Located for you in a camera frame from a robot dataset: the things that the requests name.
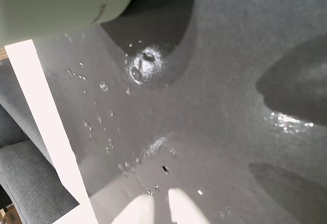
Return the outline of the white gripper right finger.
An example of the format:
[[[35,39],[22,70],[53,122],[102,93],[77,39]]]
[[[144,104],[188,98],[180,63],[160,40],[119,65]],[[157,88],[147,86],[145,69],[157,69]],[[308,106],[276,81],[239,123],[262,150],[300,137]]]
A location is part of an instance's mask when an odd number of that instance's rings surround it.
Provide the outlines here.
[[[210,224],[203,212],[182,189],[169,189],[168,199],[172,223]]]

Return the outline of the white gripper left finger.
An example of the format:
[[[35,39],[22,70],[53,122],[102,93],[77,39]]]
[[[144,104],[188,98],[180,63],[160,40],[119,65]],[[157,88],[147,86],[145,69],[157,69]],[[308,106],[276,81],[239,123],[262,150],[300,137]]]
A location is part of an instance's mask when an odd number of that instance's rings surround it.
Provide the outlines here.
[[[141,194],[132,200],[122,212],[114,218],[112,224],[153,224],[154,197],[151,194]]]

